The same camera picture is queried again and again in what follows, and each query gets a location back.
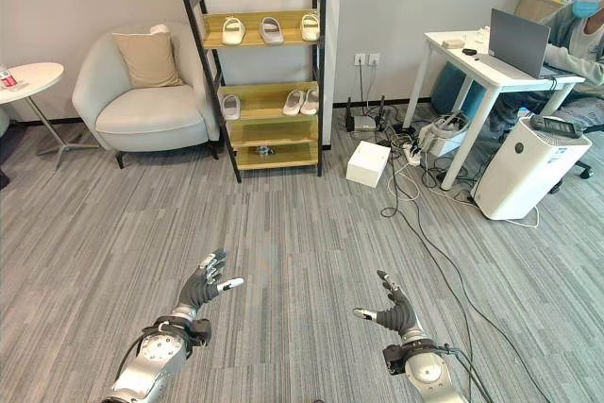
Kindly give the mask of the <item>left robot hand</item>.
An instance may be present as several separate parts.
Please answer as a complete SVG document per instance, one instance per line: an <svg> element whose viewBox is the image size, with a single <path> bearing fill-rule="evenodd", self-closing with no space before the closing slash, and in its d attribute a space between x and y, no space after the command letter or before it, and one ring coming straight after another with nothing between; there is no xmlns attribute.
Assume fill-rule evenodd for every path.
<svg viewBox="0 0 604 403"><path fill-rule="evenodd" d="M219 294L244 284L242 277L220 282L227 253L218 248L208 254L182 287L173 314L193 320L200 308Z"/></svg>

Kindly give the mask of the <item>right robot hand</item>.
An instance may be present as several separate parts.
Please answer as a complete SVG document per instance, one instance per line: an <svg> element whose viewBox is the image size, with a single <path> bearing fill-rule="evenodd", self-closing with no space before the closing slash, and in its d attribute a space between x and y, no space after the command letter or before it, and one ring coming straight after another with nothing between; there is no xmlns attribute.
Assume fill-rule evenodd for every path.
<svg viewBox="0 0 604 403"><path fill-rule="evenodd" d="M385 271L377 270L382 287L386 290L388 298L393 305L383 311L370 311L364 308L355 308L353 314L365 321L371 321L389 330L395 331L400 337L412 331L422 331L421 324L415 310L402 291L401 286L394 281L392 276Z"/></svg>

